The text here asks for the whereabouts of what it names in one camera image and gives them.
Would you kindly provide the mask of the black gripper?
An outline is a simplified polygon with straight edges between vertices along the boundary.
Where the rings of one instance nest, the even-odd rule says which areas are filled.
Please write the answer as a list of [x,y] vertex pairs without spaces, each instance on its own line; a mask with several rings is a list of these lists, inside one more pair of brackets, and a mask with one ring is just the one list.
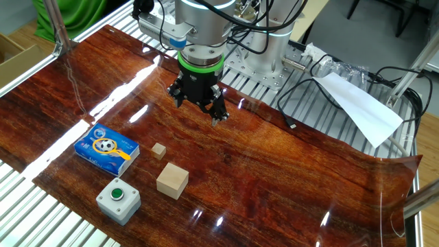
[[191,103],[196,104],[203,113],[212,117],[212,126],[220,121],[226,121],[229,113],[226,110],[223,91],[217,85],[223,74],[223,69],[207,73],[195,72],[195,69],[180,67],[181,78],[167,88],[168,94],[174,99],[176,108],[182,105],[185,96]]

